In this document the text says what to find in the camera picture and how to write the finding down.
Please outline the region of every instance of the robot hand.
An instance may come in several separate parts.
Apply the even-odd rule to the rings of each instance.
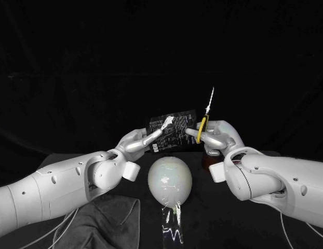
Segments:
[[[198,131],[189,128],[186,134],[198,137]],[[206,132],[202,132],[200,140],[205,142],[205,151],[209,156],[219,156],[219,152],[225,156],[232,150],[244,147],[237,130],[224,120],[208,122]]]
[[[157,129],[148,136],[146,128],[131,131],[120,140],[115,149],[124,154],[127,161],[134,162],[150,150],[148,145],[161,135]]]

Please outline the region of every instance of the black backdrop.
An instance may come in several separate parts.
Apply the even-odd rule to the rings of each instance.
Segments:
[[[247,146],[323,161],[323,1],[0,1],[0,186],[212,86]]]

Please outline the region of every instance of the gray cloth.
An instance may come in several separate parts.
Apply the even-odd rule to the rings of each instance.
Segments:
[[[73,214],[55,232],[53,242],[66,230]],[[140,235],[140,201],[104,194],[85,204],[55,249],[137,249]]]

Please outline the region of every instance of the white balloon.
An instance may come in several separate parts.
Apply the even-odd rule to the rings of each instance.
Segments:
[[[192,190],[192,173],[179,158],[156,160],[148,170],[148,188],[163,206],[174,208],[183,204]]]

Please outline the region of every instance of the black packet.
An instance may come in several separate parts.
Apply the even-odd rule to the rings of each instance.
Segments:
[[[147,119],[147,135],[161,128],[169,116],[174,117],[173,123],[167,125],[163,134],[150,144],[150,152],[153,154],[176,152],[198,144],[195,137],[186,134],[186,128],[196,129],[198,122],[195,110],[166,114]]]

